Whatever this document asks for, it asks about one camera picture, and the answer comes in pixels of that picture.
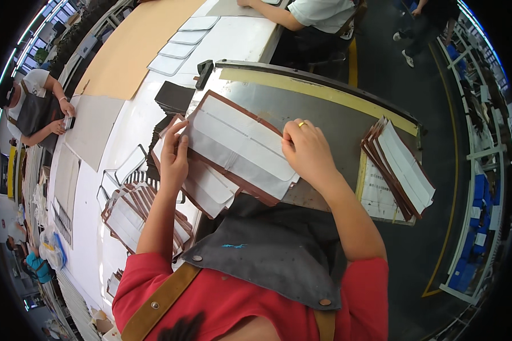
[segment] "red shirt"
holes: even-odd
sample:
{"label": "red shirt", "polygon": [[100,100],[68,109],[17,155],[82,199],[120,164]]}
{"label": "red shirt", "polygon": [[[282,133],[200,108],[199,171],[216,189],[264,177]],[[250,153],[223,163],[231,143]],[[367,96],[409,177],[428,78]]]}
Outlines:
{"label": "red shirt", "polygon": [[[356,261],[347,268],[341,286],[343,308],[336,314],[335,340],[387,340],[388,272],[387,262],[381,258]],[[127,258],[112,303],[120,332],[171,274],[171,264],[160,254],[146,253]],[[212,269],[199,272],[145,340],[157,340],[162,328],[171,328],[178,319],[193,318],[202,310],[206,318],[198,341],[211,341],[243,317],[253,315],[269,319],[282,341],[319,340],[313,311],[307,306]]]}

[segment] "blue thread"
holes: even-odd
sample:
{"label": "blue thread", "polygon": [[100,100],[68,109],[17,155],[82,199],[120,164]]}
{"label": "blue thread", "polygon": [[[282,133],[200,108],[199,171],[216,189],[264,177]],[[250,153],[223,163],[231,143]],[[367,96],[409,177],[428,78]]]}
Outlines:
{"label": "blue thread", "polygon": [[241,244],[241,245],[231,245],[231,244],[224,244],[222,245],[223,248],[236,248],[236,249],[240,249],[240,248],[244,248],[247,244]]}

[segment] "metal cutting table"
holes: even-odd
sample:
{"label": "metal cutting table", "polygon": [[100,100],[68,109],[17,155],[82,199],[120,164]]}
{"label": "metal cutting table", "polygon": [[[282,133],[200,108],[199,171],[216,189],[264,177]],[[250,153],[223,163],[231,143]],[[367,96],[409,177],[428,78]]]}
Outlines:
{"label": "metal cutting table", "polygon": [[[296,118],[308,119],[322,129],[336,167],[355,190],[360,180],[360,142],[370,126],[385,116],[420,160],[418,121],[404,110],[349,85],[318,75],[276,65],[222,60],[203,72],[208,80],[195,92],[186,117],[193,112],[207,90],[212,90],[265,119],[279,130]],[[282,200],[298,206],[330,211],[306,181],[291,188]]]}

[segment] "hand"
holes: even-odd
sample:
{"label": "hand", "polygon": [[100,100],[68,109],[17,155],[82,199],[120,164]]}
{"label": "hand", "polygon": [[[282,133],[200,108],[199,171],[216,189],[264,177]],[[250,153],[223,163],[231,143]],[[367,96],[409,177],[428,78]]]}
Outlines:
{"label": "hand", "polygon": [[188,121],[182,121],[172,126],[165,133],[163,149],[161,150],[161,183],[159,190],[166,191],[169,195],[176,197],[186,177],[188,176],[188,137],[183,136],[178,140],[180,134],[177,132],[188,125]]}
{"label": "hand", "polygon": [[61,106],[61,111],[63,112],[63,114],[70,117],[74,117],[74,115],[76,114],[74,111],[74,106],[70,104],[70,102],[68,102],[66,98],[60,100],[59,105]]}
{"label": "hand", "polygon": [[63,128],[63,120],[62,119],[57,119],[57,120],[51,122],[50,124],[48,124],[48,128],[51,133],[54,133],[57,135],[62,135],[64,133],[66,133],[66,130],[64,130],[64,128]]}
{"label": "hand", "polygon": [[282,146],[290,166],[321,194],[330,186],[334,187],[337,180],[343,179],[336,169],[324,134],[310,121],[297,118],[287,122]]}
{"label": "hand", "polygon": [[251,0],[237,0],[238,6],[250,6]]}

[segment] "dark floor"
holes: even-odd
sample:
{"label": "dark floor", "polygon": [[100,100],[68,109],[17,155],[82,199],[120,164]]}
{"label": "dark floor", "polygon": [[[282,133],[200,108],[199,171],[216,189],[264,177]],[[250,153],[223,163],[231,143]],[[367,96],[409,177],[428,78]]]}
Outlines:
{"label": "dark floor", "polygon": [[401,54],[409,41],[393,41],[401,16],[389,0],[368,0],[368,13],[356,36],[358,87],[407,110],[428,134],[423,137],[423,167],[437,188],[434,203],[414,227],[376,222],[389,257],[389,339],[420,340],[449,323],[466,303],[445,292],[422,298],[434,272],[448,230],[454,201],[455,145],[449,97],[457,131],[459,155],[457,197],[448,244],[429,291],[447,279],[447,270],[464,219],[469,169],[466,121],[455,79],[445,68],[437,42],[414,59],[410,68]]}

